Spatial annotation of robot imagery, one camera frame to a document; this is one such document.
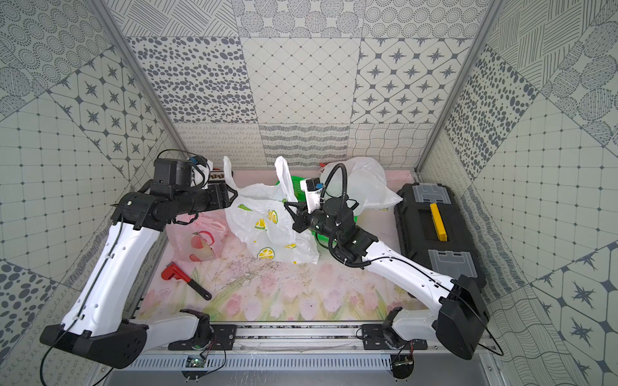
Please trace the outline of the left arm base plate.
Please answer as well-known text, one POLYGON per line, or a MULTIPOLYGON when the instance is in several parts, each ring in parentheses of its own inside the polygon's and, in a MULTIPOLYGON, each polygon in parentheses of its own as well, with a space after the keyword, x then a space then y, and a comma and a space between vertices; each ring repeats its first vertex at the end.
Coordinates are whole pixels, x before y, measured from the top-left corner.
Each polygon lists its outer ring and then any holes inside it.
POLYGON ((168 344, 169 351, 231 351, 238 326, 235 324, 201 325, 190 339, 168 344))

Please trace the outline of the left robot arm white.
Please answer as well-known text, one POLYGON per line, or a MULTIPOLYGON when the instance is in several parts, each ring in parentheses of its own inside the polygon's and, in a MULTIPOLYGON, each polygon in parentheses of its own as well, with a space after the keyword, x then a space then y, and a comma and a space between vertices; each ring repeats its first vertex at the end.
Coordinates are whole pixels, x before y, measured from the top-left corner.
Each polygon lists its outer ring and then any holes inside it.
POLYGON ((180 215, 196 220, 202 212, 229 207, 238 196, 224 181, 212 182, 212 162, 195 153, 186 159, 154 161, 154 176, 116 204, 112 225, 85 289, 59 324, 40 336, 48 349, 123 369, 142 352, 166 344, 182 348, 214 345, 205 313, 184 309, 173 318, 131 322, 122 313, 146 255, 167 225, 180 215))

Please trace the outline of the pink peach-print plastic bag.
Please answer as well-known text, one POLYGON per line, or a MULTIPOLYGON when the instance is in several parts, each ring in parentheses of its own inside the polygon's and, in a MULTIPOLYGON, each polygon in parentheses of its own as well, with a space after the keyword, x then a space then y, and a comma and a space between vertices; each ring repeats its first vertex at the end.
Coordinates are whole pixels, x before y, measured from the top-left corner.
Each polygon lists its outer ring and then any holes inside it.
POLYGON ((192 216, 178 216, 177 224, 166 227, 167 238, 175 260, 182 262, 209 262, 220 258, 229 226, 223 210, 202 212, 190 224, 192 216))

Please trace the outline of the red black pipe wrench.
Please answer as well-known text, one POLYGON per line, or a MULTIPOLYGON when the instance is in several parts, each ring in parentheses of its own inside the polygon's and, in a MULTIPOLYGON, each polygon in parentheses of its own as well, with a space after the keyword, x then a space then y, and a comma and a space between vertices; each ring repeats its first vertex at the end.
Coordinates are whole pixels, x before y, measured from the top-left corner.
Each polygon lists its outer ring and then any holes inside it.
POLYGON ((204 300, 210 301, 212 294, 204 289, 197 281, 193 280, 187 273, 185 273, 179 265, 175 262, 169 263, 161 273, 161 278, 164 281, 170 281, 172 279, 183 281, 190 288, 192 288, 199 296, 204 300))

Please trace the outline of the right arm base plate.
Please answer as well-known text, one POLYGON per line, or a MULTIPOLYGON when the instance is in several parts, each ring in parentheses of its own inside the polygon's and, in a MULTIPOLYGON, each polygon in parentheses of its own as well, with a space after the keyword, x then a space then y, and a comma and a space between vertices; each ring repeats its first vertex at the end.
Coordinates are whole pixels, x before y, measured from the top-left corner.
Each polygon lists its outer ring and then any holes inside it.
POLYGON ((428 349, 428 344, 425 339, 413 339, 410 342, 404 341, 394 332, 385 329, 378 323, 361 325, 357 330, 356 336, 357 339, 362 341, 363 348, 366 351, 399 350, 403 347, 409 348, 410 344, 412 344, 414 350, 428 349))

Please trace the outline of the aluminium mounting rail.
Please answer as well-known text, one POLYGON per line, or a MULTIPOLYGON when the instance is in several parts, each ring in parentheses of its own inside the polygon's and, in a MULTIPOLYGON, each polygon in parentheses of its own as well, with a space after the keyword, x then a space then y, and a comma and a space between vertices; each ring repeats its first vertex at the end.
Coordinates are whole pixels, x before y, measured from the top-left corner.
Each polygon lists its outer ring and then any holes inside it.
MULTIPOLYGON (((198 327, 204 324, 211 324, 208 315, 182 315, 148 325, 120 323, 116 331, 104 335, 95 335, 86 330, 76 337, 73 351, 114 368, 125 368, 142 352, 192 338, 198 327)), ((472 358, 487 327, 485 320, 474 316, 441 315, 431 320, 420 314, 403 311, 389 317, 381 325, 407 342, 413 339, 436 341, 440 347, 465 360, 472 358)), ((348 341, 358 342, 363 347, 362 341, 356 336, 359 328, 356 324, 341 323, 248 324, 238 326, 233 349, 248 344, 251 348, 300 352, 333 349, 348 341)))

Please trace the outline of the floral pink table mat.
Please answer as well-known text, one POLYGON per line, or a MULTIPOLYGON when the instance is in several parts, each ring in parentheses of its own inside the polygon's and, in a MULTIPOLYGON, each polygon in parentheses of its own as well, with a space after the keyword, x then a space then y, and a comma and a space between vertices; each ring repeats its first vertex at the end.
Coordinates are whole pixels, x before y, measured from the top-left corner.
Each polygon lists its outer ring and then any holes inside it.
POLYGON ((139 319, 178 315, 185 308, 217 322, 373 321, 394 307, 425 311, 426 306, 391 281, 337 263, 325 249, 315 264, 293 265, 259 259, 233 234, 220 257, 207 262, 178 261, 185 273, 212 294, 206 301, 182 281, 164 281, 175 261, 167 247, 138 307, 139 319))

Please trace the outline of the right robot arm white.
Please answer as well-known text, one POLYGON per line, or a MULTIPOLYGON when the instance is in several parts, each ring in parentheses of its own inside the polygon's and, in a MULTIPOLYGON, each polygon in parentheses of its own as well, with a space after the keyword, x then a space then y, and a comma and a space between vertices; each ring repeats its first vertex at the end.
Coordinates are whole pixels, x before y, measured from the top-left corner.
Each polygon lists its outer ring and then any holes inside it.
POLYGON ((415 316, 395 307, 381 325, 380 340, 393 349, 416 340, 437 340, 450 353, 471 360, 487 333, 489 311, 481 291, 484 275, 476 268, 469 232, 452 236, 464 223, 450 189, 413 183, 398 192, 395 219, 402 253, 357 225, 347 205, 346 166, 333 167, 324 182, 304 184, 307 200, 284 205, 297 233, 314 231, 327 238, 326 248, 341 265, 375 273, 427 308, 415 316))

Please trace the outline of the white lemon-print plastic bag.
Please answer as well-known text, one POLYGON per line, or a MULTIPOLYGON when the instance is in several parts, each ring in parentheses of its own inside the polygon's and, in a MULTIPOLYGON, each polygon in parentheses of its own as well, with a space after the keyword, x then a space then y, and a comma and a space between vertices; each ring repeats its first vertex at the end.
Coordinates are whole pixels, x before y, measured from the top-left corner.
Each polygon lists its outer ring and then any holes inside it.
POLYGON ((238 198, 225 209, 230 231, 258 259, 294 265, 315 264, 319 260, 317 243, 311 232, 297 233, 284 203, 297 202, 291 173, 284 157, 275 160, 278 184, 256 183, 239 188, 232 176, 232 164, 223 157, 225 182, 238 191, 238 198))

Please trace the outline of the green plastic basket tray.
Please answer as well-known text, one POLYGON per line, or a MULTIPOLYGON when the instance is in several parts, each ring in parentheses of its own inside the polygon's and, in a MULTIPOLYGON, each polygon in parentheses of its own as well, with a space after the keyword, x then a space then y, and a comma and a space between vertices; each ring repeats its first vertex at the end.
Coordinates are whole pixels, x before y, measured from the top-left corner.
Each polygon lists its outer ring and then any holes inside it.
POLYGON ((349 207, 343 196, 323 193, 323 183, 317 178, 303 179, 299 188, 304 193, 304 200, 284 204, 295 232, 309 230, 323 243, 329 240, 344 243, 359 232, 353 214, 355 206, 349 207))

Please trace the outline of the black terminal strip block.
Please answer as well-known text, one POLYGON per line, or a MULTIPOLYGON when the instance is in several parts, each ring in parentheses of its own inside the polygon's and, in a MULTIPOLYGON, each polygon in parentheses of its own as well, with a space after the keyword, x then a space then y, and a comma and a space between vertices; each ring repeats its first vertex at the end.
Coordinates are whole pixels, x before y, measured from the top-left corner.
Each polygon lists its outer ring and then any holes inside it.
POLYGON ((211 170, 209 173, 209 180, 210 181, 224 181, 225 173, 223 172, 223 170, 211 170))

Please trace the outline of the plain white plastic bag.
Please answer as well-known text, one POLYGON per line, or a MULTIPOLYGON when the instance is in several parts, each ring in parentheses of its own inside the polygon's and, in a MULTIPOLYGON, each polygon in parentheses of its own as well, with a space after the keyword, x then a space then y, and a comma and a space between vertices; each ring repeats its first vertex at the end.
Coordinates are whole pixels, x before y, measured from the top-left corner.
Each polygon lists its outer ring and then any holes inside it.
POLYGON ((402 197, 388 188, 386 173, 377 160, 355 157, 343 164, 348 176, 348 205, 358 203, 353 210, 355 216, 365 209, 387 210, 402 202, 402 197))

